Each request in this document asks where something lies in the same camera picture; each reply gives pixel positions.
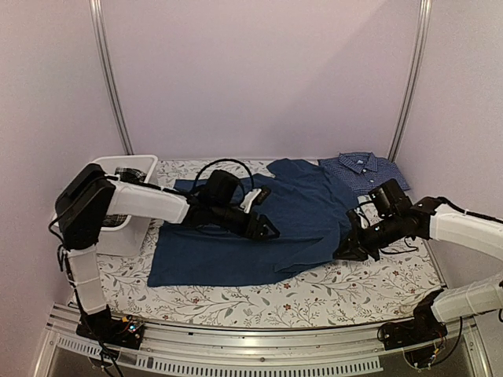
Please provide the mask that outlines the teal blue garment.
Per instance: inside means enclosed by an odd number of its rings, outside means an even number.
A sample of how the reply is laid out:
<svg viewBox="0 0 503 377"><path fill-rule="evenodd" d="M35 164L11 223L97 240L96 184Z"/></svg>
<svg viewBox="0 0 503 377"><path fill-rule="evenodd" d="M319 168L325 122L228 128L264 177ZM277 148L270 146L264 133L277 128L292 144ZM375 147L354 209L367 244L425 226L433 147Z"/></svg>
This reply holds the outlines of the teal blue garment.
<svg viewBox="0 0 503 377"><path fill-rule="evenodd" d="M302 159L279 159L255 174L271 193L257 211L280 232L254 241L207 228L164 223L159 231L149 287L241 287L275 284L332 261L351 230L346 213L358 197L336 175Z"/></svg>

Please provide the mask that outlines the blue plaid button shirt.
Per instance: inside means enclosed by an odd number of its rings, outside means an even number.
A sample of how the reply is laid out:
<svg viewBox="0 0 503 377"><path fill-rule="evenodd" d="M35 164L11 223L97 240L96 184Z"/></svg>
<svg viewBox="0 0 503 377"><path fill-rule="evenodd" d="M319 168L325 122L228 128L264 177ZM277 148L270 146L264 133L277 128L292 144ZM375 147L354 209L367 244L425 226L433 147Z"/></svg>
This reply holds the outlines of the blue plaid button shirt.
<svg viewBox="0 0 503 377"><path fill-rule="evenodd" d="M403 191L411 189L395 163L372 152L340 153L334 158L319 159L318 165L337 176L357 196L366 195L391 179L395 179Z"/></svg>

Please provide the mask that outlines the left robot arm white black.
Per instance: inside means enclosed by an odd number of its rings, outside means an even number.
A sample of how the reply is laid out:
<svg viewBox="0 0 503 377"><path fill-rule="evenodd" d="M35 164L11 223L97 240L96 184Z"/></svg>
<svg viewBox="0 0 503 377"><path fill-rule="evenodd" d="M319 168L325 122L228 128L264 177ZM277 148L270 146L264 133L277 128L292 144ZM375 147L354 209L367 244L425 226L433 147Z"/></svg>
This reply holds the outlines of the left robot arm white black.
<svg viewBox="0 0 503 377"><path fill-rule="evenodd" d="M239 203L233 201L237 189L243 193ZM97 265L97 244L106 217L157 218L192 229L216 225L245 239L274 240L279 230L266 215L253 210L269 194L266 186L245 190L239 178L224 170L215 170L205 184L193 182L188 192L180 192L123 181L96 163L85 166L57 197L56 217L48 226L60 241L59 263L75 292L82 322L101 341L116 335L116 320L105 301Z"/></svg>

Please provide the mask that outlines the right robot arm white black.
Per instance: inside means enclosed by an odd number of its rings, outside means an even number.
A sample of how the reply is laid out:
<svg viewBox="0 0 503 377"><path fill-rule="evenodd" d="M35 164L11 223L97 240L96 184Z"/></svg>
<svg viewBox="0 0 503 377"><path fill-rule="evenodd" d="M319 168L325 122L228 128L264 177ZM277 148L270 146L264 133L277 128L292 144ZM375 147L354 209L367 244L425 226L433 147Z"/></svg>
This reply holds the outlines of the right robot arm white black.
<svg viewBox="0 0 503 377"><path fill-rule="evenodd" d="M502 258L502 221L462 209L446 197L425 196L416 203L394 179L369 193L380 221L362 227L349 210L351 230L333 254L335 259L363 262L378 260L384 247L405 238L421 238L456 244L496 259ZM381 328L386 340L403 344L407 339L423 342L446 335L446 323L502 308L502 275L455 289L428 294L413 310L412 320Z"/></svg>

